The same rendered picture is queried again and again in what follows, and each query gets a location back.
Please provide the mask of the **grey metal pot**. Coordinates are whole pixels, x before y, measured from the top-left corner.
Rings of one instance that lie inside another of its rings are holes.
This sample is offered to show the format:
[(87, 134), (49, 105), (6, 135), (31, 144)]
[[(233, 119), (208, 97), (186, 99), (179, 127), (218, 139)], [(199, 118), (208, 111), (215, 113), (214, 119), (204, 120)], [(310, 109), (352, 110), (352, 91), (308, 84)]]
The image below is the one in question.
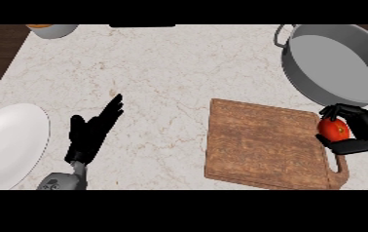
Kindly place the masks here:
[(282, 68), (304, 96), (323, 106), (368, 105), (368, 30), (357, 24), (295, 24), (282, 44)]

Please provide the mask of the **brown wooden cutting board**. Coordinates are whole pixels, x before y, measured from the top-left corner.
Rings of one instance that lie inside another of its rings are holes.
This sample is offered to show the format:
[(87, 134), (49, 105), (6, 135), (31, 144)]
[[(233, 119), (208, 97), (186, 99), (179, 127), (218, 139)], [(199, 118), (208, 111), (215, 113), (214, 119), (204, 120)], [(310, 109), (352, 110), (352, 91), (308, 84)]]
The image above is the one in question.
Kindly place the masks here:
[(316, 138), (316, 113), (215, 98), (211, 102), (205, 177), (270, 189), (339, 189), (345, 158), (330, 167)]

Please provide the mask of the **white plate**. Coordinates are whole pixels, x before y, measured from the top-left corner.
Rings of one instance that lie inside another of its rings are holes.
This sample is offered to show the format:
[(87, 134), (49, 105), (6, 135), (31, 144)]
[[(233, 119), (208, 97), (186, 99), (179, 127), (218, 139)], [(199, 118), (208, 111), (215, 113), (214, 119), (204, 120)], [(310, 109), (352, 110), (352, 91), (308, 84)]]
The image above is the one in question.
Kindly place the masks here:
[(51, 123), (30, 103), (0, 108), (0, 190), (12, 189), (30, 174), (45, 152)]

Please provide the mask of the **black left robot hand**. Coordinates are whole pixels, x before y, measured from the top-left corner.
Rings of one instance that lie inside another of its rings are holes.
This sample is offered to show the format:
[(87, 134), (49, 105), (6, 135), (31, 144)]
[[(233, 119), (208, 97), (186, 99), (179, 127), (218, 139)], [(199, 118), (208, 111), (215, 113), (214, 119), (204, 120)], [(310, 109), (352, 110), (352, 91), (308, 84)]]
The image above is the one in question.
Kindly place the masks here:
[(71, 145), (65, 156), (68, 163), (81, 162), (87, 165), (93, 161), (107, 135), (124, 113), (123, 106), (123, 95), (118, 94), (101, 114), (89, 121), (81, 115), (71, 117)]

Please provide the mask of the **grey bowl with orange content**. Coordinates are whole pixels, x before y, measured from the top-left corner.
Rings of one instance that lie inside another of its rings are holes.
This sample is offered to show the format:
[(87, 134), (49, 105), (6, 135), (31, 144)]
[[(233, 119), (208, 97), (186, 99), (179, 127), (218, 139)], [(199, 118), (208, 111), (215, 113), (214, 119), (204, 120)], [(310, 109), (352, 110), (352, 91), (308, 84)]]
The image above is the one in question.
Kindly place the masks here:
[(29, 24), (30, 30), (43, 39), (58, 39), (68, 36), (77, 27), (76, 24)]

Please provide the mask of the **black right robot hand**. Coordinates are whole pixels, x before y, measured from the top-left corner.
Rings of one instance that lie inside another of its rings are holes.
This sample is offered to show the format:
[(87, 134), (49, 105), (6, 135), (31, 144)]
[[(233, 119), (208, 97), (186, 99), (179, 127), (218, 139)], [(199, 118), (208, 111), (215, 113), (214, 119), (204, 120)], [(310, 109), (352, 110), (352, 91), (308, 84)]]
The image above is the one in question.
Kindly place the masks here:
[(360, 106), (338, 103), (327, 106), (320, 114), (323, 118), (335, 121), (338, 116), (346, 120), (348, 127), (355, 138), (332, 141), (323, 134), (317, 134), (317, 139), (338, 155), (368, 152), (368, 110)]

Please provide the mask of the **red tomato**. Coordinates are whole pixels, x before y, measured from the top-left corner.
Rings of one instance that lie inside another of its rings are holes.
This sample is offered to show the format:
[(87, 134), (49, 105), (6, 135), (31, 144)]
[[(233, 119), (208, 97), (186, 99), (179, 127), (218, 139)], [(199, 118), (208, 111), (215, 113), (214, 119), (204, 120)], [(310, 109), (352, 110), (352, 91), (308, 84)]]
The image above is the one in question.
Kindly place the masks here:
[(335, 121), (330, 118), (323, 119), (318, 124), (318, 131), (330, 141), (349, 139), (349, 127), (342, 119)]

